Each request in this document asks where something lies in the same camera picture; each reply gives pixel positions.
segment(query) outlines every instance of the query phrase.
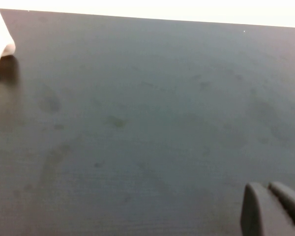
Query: gray plastic part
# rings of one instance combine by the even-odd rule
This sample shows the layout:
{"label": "gray plastic part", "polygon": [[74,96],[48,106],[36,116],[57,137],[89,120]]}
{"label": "gray plastic part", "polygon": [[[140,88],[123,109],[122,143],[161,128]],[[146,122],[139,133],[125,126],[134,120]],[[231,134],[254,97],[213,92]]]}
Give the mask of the gray plastic part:
{"label": "gray plastic part", "polygon": [[269,189],[279,199],[285,211],[295,223],[295,191],[279,182],[270,183]]}
{"label": "gray plastic part", "polygon": [[246,185],[241,212],[243,236],[295,236],[295,225],[278,199],[259,183]]}

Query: table surface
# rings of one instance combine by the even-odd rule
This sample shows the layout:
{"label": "table surface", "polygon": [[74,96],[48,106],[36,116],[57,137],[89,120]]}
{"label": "table surface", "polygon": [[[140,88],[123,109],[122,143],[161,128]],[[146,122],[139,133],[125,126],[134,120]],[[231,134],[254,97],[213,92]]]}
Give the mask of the table surface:
{"label": "table surface", "polygon": [[295,29],[1,12],[0,236],[238,236],[295,189]]}

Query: dark tabletop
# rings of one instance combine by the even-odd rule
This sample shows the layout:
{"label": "dark tabletop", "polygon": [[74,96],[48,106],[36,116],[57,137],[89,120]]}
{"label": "dark tabletop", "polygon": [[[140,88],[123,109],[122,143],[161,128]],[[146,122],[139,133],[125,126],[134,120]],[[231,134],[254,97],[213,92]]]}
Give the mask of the dark tabletop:
{"label": "dark tabletop", "polygon": [[295,189],[295,29],[1,12],[0,236],[238,236]]}

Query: white wall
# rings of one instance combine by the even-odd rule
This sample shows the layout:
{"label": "white wall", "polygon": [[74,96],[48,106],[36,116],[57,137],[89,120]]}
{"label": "white wall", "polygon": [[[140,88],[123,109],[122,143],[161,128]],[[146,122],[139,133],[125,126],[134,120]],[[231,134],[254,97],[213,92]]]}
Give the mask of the white wall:
{"label": "white wall", "polygon": [[1,0],[0,8],[295,27],[295,0]]}

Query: smudge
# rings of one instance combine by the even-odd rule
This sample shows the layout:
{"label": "smudge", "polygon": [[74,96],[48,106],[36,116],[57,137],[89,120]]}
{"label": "smudge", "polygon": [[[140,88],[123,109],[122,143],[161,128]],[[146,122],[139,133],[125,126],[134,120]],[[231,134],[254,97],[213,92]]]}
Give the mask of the smudge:
{"label": "smudge", "polygon": [[262,137],[259,137],[257,138],[258,142],[260,144],[268,144],[269,143],[269,139],[268,138],[262,138]]}
{"label": "smudge", "polygon": [[21,193],[20,193],[20,191],[19,190],[13,190],[13,196],[15,197],[15,198],[20,198],[20,196],[21,196]]}
{"label": "smudge", "polygon": [[252,96],[256,96],[257,95],[257,90],[255,88],[250,89],[250,94]]}
{"label": "smudge", "polygon": [[24,186],[23,190],[25,192],[30,192],[33,190],[33,185],[31,185],[30,183],[28,183],[27,185]]}
{"label": "smudge", "polygon": [[106,118],[105,123],[110,124],[110,125],[112,125],[112,126],[114,126],[116,128],[124,128],[127,125],[128,121],[125,120],[125,119],[117,118],[115,116],[108,116]]}
{"label": "smudge", "polygon": [[229,124],[229,123],[225,123],[225,124],[223,124],[223,129],[228,129],[228,130],[230,130],[230,129],[232,129],[232,125]]}
{"label": "smudge", "polygon": [[64,129],[64,125],[63,124],[55,124],[54,125],[54,129],[55,130],[63,130]]}
{"label": "smudge", "polygon": [[159,194],[164,196],[167,200],[172,197],[172,191],[168,184],[166,184],[156,173],[154,170],[151,170],[149,166],[144,162],[137,163],[139,167],[143,179],[149,181],[154,188],[157,190]]}
{"label": "smudge", "polygon": [[94,167],[95,167],[95,168],[102,168],[102,167],[104,166],[104,164],[105,164],[104,161],[103,161],[103,162],[96,162],[96,163],[94,164]]}
{"label": "smudge", "polygon": [[196,80],[196,81],[199,81],[200,79],[202,78],[202,75],[194,75],[190,78],[190,80]]}
{"label": "smudge", "polygon": [[40,22],[42,22],[42,23],[46,23],[46,22],[48,22],[48,19],[47,19],[46,17],[43,17],[43,16],[39,17],[38,20],[39,20]]}
{"label": "smudge", "polygon": [[227,148],[242,148],[247,144],[245,136],[235,127],[219,133],[216,139]]}
{"label": "smudge", "polygon": [[262,100],[254,100],[248,106],[248,114],[255,121],[264,125],[271,125],[279,120],[277,110],[269,103]]}
{"label": "smudge", "polygon": [[37,93],[38,107],[41,111],[53,114],[61,109],[60,100],[56,93],[47,85],[41,84]]}
{"label": "smudge", "polygon": [[130,195],[127,195],[124,199],[123,199],[123,203],[127,204],[129,201],[131,201],[132,197]]}
{"label": "smudge", "polygon": [[209,156],[211,154],[211,149],[207,146],[203,147],[202,156]]}
{"label": "smudge", "polygon": [[200,91],[207,90],[211,85],[212,82],[210,81],[200,82]]}
{"label": "smudge", "polygon": [[243,77],[242,75],[235,75],[235,78],[236,78],[238,81],[242,81],[244,77]]}
{"label": "smudge", "polygon": [[141,82],[141,85],[144,86],[144,87],[147,87],[147,88],[151,88],[151,89],[155,89],[156,86],[154,84],[151,84],[151,83],[148,83],[148,82]]}

